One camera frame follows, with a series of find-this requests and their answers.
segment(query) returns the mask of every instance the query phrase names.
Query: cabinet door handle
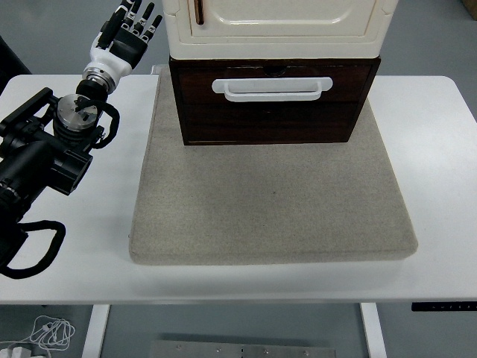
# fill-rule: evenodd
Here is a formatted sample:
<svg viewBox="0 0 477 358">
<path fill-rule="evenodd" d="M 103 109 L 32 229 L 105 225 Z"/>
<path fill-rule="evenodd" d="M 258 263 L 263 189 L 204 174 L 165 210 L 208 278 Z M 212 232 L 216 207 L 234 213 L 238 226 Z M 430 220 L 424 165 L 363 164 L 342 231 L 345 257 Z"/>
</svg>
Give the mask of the cabinet door handle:
<svg viewBox="0 0 477 358">
<path fill-rule="evenodd" d="M 194 0 L 195 21 L 197 25 L 203 25 L 203 2 L 202 0 Z"/>
<path fill-rule="evenodd" d="M 212 90 L 231 102 L 315 101 L 332 86 L 330 77 L 228 78 L 215 80 Z"/>
</svg>

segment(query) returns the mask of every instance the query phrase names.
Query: black robotic arm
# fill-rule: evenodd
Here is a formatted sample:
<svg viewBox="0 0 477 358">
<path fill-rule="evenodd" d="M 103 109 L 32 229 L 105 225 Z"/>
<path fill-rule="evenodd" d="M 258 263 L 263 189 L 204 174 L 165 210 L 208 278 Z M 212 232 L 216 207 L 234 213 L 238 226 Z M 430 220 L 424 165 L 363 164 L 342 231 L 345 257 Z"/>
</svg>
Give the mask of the black robotic arm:
<svg viewBox="0 0 477 358">
<path fill-rule="evenodd" d="M 119 128 L 119 112 L 107 103 L 119 80 L 141 60 L 162 17 L 143 33 L 154 8 L 150 3 L 134 24 L 141 0 L 122 0 L 91 47 L 91 62 L 75 94 L 56 98 L 45 88 L 0 122 L 0 274 L 21 279 L 39 274 L 57 256 L 66 235 L 54 221 L 20 223 L 34 200 L 49 186 L 64 195 L 73 192 L 92 162 L 89 152 L 103 148 Z M 42 117 L 38 111 L 47 107 Z M 98 125 L 103 113 L 111 117 L 107 136 Z M 52 123 L 53 133 L 45 132 Z M 33 267 L 8 265 L 28 238 L 28 232 L 54 230 L 46 255 Z"/>
</svg>

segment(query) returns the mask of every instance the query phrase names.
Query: felt pad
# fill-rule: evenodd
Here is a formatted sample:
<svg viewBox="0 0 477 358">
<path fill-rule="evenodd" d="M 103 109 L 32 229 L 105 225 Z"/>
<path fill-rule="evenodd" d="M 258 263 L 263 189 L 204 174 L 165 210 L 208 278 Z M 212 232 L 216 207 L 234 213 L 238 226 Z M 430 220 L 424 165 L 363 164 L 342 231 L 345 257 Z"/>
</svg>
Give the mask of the felt pad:
<svg viewBox="0 0 477 358">
<path fill-rule="evenodd" d="M 399 260 L 416 249 L 368 103 L 347 143 L 184 146 L 163 69 L 130 234 L 135 263 Z"/>
</svg>

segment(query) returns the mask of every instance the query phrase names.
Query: cabinet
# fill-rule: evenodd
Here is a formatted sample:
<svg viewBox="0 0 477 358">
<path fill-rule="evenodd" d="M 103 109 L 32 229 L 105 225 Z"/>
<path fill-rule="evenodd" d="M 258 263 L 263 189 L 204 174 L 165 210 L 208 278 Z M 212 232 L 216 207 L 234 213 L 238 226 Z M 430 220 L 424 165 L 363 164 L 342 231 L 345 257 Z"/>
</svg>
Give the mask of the cabinet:
<svg viewBox="0 0 477 358">
<path fill-rule="evenodd" d="M 397 0 L 163 0 L 181 59 L 374 58 Z"/>
<path fill-rule="evenodd" d="M 184 144 L 217 145 L 346 142 L 397 0 L 163 3 Z"/>
</svg>

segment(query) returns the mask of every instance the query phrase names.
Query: white table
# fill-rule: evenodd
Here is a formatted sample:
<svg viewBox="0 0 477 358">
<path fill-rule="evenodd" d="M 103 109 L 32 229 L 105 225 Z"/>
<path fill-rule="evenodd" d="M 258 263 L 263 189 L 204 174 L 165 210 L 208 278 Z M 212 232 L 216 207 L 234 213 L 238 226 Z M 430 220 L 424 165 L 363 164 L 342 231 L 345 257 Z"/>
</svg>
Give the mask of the white table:
<svg viewBox="0 0 477 358">
<path fill-rule="evenodd" d="M 0 277 L 0 304 L 165 304 L 214 301 L 477 300 L 477 124 L 443 77 L 377 77 L 370 103 L 414 225 L 419 248 L 394 262 L 150 267 L 132 263 L 128 234 L 154 108 L 156 75 L 121 80 L 110 103 L 118 136 L 69 197 L 47 188 L 24 222 L 65 224 L 57 259 L 26 280 Z M 75 91 L 75 75 L 14 78 L 0 119 L 43 87 Z M 14 267 L 38 260 L 48 235 L 32 233 Z"/>
</svg>

